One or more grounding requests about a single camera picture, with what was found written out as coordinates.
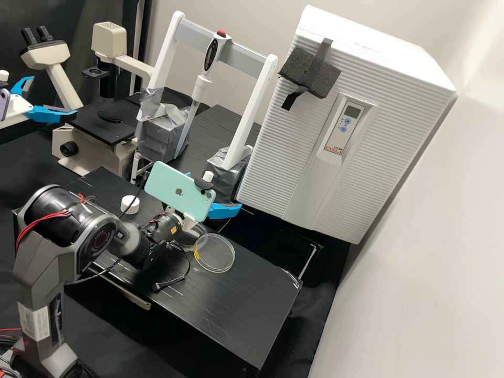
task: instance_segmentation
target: purple phone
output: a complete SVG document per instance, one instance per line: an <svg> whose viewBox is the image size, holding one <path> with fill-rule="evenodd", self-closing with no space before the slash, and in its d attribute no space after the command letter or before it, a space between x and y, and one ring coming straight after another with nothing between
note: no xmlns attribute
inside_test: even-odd
<svg viewBox="0 0 504 378"><path fill-rule="evenodd" d="M9 101L11 99L10 95L11 94L8 89L0 89L0 122L5 120L5 116L7 115L7 109L9 107Z"/></svg>

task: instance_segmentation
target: petri dish lid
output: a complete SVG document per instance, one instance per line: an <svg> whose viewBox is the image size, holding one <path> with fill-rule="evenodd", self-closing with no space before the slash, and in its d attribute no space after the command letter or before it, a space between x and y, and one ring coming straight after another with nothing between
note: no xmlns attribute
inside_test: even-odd
<svg viewBox="0 0 504 378"><path fill-rule="evenodd" d="M177 242L186 252L191 252L194 248L194 244L199 239L200 236L207 234L208 231L204 225L197 223L189 231L180 231L177 235Z"/></svg>
<svg viewBox="0 0 504 378"><path fill-rule="evenodd" d="M222 235L205 234L194 244L194 258L213 273L228 271L235 262L235 248Z"/></svg>

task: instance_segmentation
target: label sticker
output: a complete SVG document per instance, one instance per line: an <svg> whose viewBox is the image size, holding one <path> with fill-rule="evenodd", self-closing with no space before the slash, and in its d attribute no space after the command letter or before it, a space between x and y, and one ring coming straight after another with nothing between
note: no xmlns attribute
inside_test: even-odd
<svg viewBox="0 0 504 378"><path fill-rule="evenodd" d="M21 329L35 341L43 340L50 336L49 311L47 306L36 311L31 311L21 303L17 303Z"/></svg>

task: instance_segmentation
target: white cap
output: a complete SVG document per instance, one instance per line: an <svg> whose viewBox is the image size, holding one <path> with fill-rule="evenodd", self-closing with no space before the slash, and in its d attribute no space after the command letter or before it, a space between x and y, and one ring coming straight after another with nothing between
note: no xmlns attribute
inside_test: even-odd
<svg viewBox="0 0 504 378"><path fill-rule="evenodd" d="M205 174L203 175L203 180L206 182L212 182L212 179L214 178L214 173L210 171L206 171Z"/></svg>
<svg viewBox="0 0 504 378"><path fill-rule="evenodd" d="M9 72L0 70L0 81L7 81L9 79Z"/></svg>
<svg viewBox="0 0 504 378"><path fill-rule="evenodd" d="M132 195L124 196L121 200L121 211L124 211L128 207L128 205L131 203L131 201L133 201L134 198L135 198L135 196L132 196ZM126 214L138 213L139 207L140 207L140 200L138 198L135 198L135 202L133 202L133 204L128 209Z"/></svg>

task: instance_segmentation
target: white wall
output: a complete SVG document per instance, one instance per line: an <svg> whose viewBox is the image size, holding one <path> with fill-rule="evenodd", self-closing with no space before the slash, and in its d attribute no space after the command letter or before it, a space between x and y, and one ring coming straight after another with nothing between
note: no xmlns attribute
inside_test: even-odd
<svg viewBox="0 0 504 378"><path fill-rule="evenodd" d="M155 64L170 18L174 11L180 10L188 19L208 29L225 29L237 43L264 55L276 54L283 64L301 12L311 4L420 45L445 67L455 49L464 43L465 30L473 20L477 3L470 0L235 0L220 3L155 0L146 62ZM167 85L190 95L202 62L200 52L179 47ZM254 79L221 65L216 68L214 82L206 102L219 103L241 114ZM258 122L263 120L275 83L276 78L259 109Z"/></svg>
<svg viewBox="0 0 504 378"><path fill-rule="evenodd" d="M466 85L338 288L310 378L504 375L504 5L479 7L445 62Z"/></svg>

